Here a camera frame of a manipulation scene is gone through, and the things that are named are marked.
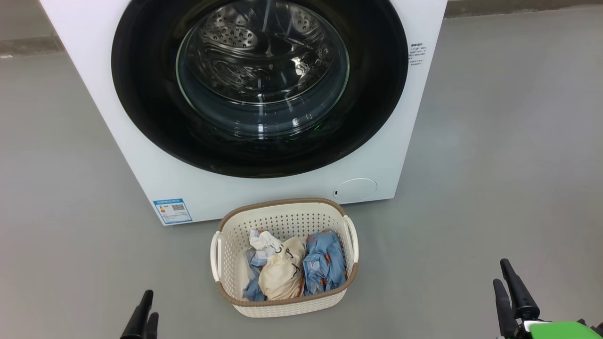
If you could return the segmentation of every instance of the washing machine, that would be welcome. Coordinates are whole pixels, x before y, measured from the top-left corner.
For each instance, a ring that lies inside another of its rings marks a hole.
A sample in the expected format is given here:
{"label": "washing machine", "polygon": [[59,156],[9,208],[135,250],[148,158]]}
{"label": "washing machine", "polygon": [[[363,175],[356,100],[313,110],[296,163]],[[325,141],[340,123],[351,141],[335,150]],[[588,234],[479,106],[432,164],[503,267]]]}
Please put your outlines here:
{"label": "washing machine", "polygon": [[446,0],[41,0],[164,225],[393,198]]}

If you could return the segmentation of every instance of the black door rim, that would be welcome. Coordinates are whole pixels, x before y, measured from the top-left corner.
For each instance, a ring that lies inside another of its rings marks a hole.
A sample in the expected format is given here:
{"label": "black door rim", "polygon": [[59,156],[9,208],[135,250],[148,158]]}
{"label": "black door rim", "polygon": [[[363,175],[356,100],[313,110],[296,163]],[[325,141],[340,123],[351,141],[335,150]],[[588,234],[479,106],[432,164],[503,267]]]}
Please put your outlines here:
{"label": "black door rim", "polygon": [[288,138],[245,139],[205,121],[178,88],[175,52],[199,17],[230,2],[133,0],[124,11],[113,41],[113,82],[130,119],[155,145],[214,173],[283,177],[342,159],[386,123],[408,71],[404,29],[387,0],[289,0],[329,21],[349,54],[347,86],[314,128]]}

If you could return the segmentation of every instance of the laundry basket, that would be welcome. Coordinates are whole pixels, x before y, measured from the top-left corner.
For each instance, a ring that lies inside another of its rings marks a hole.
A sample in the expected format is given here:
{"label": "laundry basket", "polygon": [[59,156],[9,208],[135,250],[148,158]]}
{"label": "laundry basket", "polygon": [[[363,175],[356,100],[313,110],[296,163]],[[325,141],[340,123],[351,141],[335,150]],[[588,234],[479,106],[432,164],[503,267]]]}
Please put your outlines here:
{"label": "laundry basket", "polygon": [[[252,229],[267,230],[278,239],[308,235],[324,229],[334,230],[343,246],[348,278],[344,285],[311,296],[286,300],[249,302],[242,292],[247,286]],[[235,209],[220,222],[211,245],[212,273],[218,289],[239,312],[252,318],[284,317],[318,311],[337,304],[358,272],[358,237],[351,219],[340,205],[322,198],[268,201]]]}

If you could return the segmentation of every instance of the white cloth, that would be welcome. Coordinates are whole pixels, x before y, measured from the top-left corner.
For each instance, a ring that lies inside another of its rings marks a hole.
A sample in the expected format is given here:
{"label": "white cloth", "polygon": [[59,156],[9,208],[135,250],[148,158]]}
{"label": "white cloth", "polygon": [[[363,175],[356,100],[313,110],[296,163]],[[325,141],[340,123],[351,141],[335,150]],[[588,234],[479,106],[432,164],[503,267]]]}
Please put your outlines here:
{"label": "white cloth", "polygon": [[268,259],[281,245],[280,240],[273,237],[270,232],[260,233],[258,230],[251,230],[249,243],[256,249],[256,256],[260,259]]}
{"label": "white cloth", "polygon": [[260,272],[259,287],[267,300],[283,300],[303,294],[303,258],[306,256],[304,242],[293,237],[281,245],[268,258],[268,263]]}

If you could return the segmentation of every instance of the blue patterned cloth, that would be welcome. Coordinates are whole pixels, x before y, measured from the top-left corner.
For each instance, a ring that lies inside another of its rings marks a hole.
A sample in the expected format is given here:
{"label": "blue patterned cloth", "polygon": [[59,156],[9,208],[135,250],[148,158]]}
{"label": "blue patterned cloth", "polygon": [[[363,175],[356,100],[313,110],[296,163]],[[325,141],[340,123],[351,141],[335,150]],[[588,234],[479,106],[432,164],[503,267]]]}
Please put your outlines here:
{"label": "blue patterned cloth", "polygon": [[334,290],[346,282],[346,263],[337,233],[324,230],[306,240],[308,255],[303,260],[306,275],[304,295]]}
{"label": "blue patterned cloth", "polygon": [[256,257],[255,249],[248,249],[245,252],[245,257],[247,257],[247,262],[249,262],[249,278],[251,280],[243,290],[243,298],[247,298],[251,302],[263,302],[266,300],[266,296],[264,296],[262,290],[260,290],[258,282],[260,278],[260,267],[264,266],[267,263],[267,260],[263,259],[263,264],[256,265],[256,263],[262,262],[262,260],[261,258]]}

